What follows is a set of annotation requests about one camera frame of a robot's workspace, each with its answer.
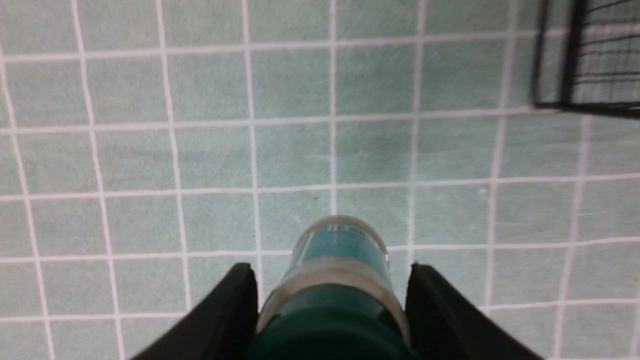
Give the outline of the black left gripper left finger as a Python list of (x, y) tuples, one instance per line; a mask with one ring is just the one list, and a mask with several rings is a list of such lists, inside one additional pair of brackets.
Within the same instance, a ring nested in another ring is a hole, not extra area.
[(258, 283), (251, 265), (235, 263), (215, 288), (135, 360), (240, 360), (256, 334)]

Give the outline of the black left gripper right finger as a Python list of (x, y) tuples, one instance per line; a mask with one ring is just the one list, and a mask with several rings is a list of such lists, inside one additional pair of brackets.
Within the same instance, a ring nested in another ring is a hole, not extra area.
[(411, 348), (423, 360), (540, 360), (468, 301), (433, 266), (414, 263), (405, 313)]

